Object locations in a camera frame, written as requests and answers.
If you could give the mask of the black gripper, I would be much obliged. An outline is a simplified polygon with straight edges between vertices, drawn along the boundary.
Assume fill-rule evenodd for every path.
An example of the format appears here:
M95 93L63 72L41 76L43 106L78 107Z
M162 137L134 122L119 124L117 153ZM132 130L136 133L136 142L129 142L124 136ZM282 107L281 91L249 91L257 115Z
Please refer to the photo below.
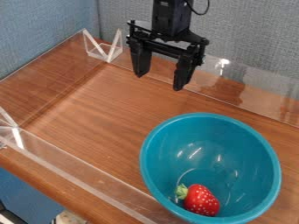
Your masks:
M209 41L189 29L169 36L157 32L145 21L129 20L126 24L129 26L126 44L130 49L134 75L141 77L148 73L152 53L178 59L173 72L172 89L180 91L190 81L194 67L202 64Z

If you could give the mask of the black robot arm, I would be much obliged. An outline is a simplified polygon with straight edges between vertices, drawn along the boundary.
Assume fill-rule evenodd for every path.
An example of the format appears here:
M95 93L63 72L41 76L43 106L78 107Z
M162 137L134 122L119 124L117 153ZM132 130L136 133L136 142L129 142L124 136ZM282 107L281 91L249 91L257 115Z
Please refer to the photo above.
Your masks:
M192 8L193 0L153 0L152 22L128 20L126 44L134 75L142 77L150 68L152 53L177 59L172 89L180 91L189 83L196 66L202 64L209 41L190 30L192 13L202 16L210 7L198 13Z

